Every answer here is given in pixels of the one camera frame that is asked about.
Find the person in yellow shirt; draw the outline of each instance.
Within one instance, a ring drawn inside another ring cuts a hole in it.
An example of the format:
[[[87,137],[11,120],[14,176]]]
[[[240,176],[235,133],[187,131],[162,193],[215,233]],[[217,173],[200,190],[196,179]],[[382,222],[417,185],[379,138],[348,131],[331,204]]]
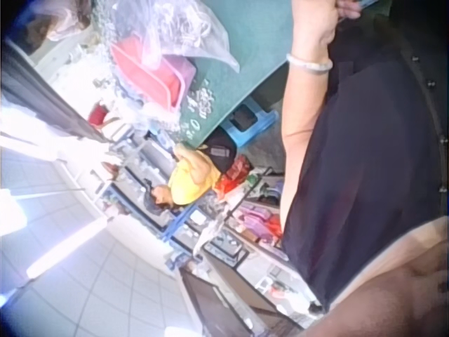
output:
[[[208,137],[204,145],[191,150],[182,143],[174,149],[178,163],[167,185],[149,185],[145,206],[151,213],[188,205],[210,188],[234,163],[236,144],[220,127]]]

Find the blue stool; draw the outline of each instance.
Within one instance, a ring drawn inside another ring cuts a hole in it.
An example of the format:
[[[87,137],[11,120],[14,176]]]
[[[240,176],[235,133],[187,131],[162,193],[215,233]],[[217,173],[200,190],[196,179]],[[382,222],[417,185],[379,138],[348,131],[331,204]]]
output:
[[[251,123],[250,126],[239,125],[240,123],[234,118],[237,114],[246,114],[248,118],[245,124]],[[221,127],[231,136],[237,147],[243,147],[276,123],[278,119],[279,114],[276,110],[265,112],[251,97],[248,97],[222,122]]]

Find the red bag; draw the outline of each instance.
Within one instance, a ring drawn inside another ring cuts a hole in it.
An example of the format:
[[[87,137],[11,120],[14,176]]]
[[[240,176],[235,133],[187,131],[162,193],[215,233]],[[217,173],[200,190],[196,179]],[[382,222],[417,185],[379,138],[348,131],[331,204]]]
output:
[[[226,193],[231,192],[234,188],[238,187],[248,177],[251,170],[251,163],[248,158],[240,154],[232,164],[231,168],[221,179],[215,184],[215,192],[218,195],[218,199],[223,199]]]

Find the pink plastic container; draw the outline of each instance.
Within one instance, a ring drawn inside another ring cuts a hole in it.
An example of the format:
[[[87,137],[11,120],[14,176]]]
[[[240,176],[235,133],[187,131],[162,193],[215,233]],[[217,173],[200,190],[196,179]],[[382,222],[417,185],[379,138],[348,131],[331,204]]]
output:
[[[164,56],[158,69],[142,64],[142,44],[131,36],[111,46],[112,56],[131,86],[170,112],[178,111],[196,68],[183,56]]]

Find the blue plastic stool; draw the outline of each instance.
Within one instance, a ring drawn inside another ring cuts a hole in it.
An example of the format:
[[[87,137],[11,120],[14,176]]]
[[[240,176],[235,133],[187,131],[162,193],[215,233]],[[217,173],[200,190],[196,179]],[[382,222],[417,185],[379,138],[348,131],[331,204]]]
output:
[[[242,105],[245,105],[253,114],[255,114],[257,121],[253,123],[253,125],[244,131],[238,130],[230,119],[233,113],[231,114],[231,117],[228,117],[228,119],[221,124],[221,127],[229,134],[229,136],[231,136],[237,147],[243,147],[248,144],[255,136],[267,130],[279,119],[279,113],[276,110],[265,112],[251,97],[246,98],[239,107]]]

